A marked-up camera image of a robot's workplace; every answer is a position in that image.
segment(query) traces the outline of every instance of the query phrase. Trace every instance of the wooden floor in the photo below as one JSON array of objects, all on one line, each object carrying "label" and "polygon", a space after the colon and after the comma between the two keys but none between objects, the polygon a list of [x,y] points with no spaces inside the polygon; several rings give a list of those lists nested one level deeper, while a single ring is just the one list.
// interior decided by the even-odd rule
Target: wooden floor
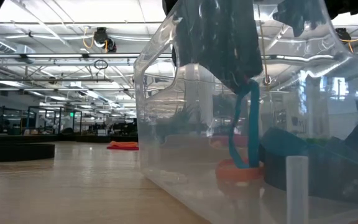
[{"label": "wooden floor", "polygon": [[137,152],[55,145],[55,159],[0,163],[0,223],[207,223],[139,172]]}]

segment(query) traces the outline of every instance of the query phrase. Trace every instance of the black round platform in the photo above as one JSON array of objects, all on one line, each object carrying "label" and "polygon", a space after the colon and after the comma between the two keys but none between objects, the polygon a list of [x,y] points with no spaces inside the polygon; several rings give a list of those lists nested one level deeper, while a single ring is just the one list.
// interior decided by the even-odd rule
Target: black round platform
[{"label": "black round platform", "polygon": [[54,144],[0,144],[0,162],[31,161],[54,157]]}]

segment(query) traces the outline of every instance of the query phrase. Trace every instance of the orange ring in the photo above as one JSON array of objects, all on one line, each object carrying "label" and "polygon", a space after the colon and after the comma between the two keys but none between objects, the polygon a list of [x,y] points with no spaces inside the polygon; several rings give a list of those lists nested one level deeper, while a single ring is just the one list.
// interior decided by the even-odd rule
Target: orange ring
[{"label": "orange ring", "polygon": [[215,170],[215,175],[218,180],[230,180],[233,182],[248,182],[250,180],[257,180],[263,177],[264,167],[238,169],[232,159],[225,159],[219,162]]}]

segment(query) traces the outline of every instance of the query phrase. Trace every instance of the warehouse ceiling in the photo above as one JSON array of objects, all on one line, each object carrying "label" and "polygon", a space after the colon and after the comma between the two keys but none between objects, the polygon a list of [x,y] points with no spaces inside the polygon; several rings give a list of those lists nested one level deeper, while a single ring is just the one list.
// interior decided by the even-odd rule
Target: warehouse ceiling
[{"label": "warehouse ceiling", "polygon": [[[284,29],[288,29],[268,51],[269,54],[280,54],[288,48],[289,40],[294,41],[291,28],[271,20],[277,5],[262,5],[261,10],[260,18],[256,19],[263,21],[267,41],[272,41]],[[116,115],[135,116],[133,63],[164,18],[161,0],[5,0],[0,10],[0,39],[20,46],[17,49],[25,49],[24,53],[44,56],[0,57],[0,78],[15,80],[14,83],[17,83],[16,80],[26,80],[19,82],[20,88],[35,88],[37,91],[31,93],[43,99],[46,96],[64,98],[56,100],[47,97],[46,102],[67,101],[74,105],[92,103],[93,108],[101,110],[113,105]],[[358,14],[340,14],[333,24],[345,27],[353,38],[358,37]],[[81,54],[105,54],[104,48],[92,44],[93,32],[98,27],[107,29],[107,35],[116,44],[116,53],[111,57],[83,58]],[[295,41],[302,44],[309,38],[306,32]],[[170,49],[146,71],[149,88],[154,91],[168,87],[175,76],[169,53]],[[62,58],[59,54],[80,55]],[[299,57],[303,56],[305,53],[299,53]],[[298,67],[272,62],[268,69],[274,77],[283,73],[291,74]],[[0,82],[0,87],[18,86]]]}]

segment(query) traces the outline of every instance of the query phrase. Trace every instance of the clear plastic container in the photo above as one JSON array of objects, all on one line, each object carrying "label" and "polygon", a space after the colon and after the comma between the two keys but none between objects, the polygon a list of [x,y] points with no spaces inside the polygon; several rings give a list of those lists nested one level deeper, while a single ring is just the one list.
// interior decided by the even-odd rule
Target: clear plastic container
[{"label": "clear plastic container", "polygon": [[[147,73],[172,46],[174,75]],[[205,219],[358,223],[358,55],[323,0],[179,1],[135,88],[142,172]]]}]

